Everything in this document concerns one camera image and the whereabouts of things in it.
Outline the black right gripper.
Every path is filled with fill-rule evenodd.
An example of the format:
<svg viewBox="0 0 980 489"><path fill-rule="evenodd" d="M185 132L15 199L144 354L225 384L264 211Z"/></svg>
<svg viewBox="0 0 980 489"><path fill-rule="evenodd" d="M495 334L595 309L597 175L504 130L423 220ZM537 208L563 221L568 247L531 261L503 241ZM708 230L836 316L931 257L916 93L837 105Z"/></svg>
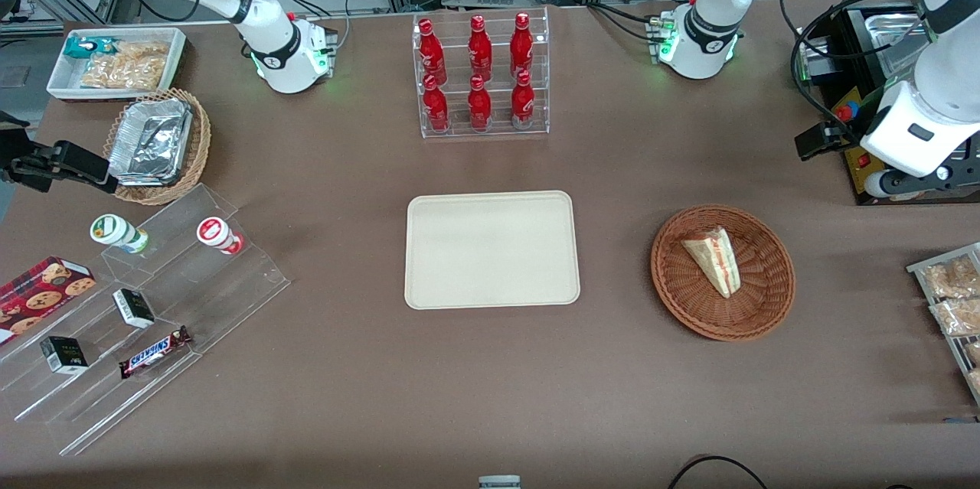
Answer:
<svg viewBox="0 0 980 489"><path fill-rule="evenodd" d="M64 140L51 147L31 140L4 140L4 182L47 193L55 180L80 182L108 194L119 186L118 178L109 172L109 162L87 148Z"/></svg>

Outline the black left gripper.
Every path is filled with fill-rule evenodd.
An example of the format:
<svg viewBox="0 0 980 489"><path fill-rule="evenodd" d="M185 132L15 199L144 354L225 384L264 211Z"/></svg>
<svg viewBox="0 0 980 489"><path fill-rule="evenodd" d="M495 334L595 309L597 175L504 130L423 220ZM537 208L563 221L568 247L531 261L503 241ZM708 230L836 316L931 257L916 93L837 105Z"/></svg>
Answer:
<svg viewBox="0 0 980 489"><path fill-rule="evenodd" d="M816 155L842 151L853 144L853 132L843 122L818 122L794 139L799 160L809 161Z"/></svg>

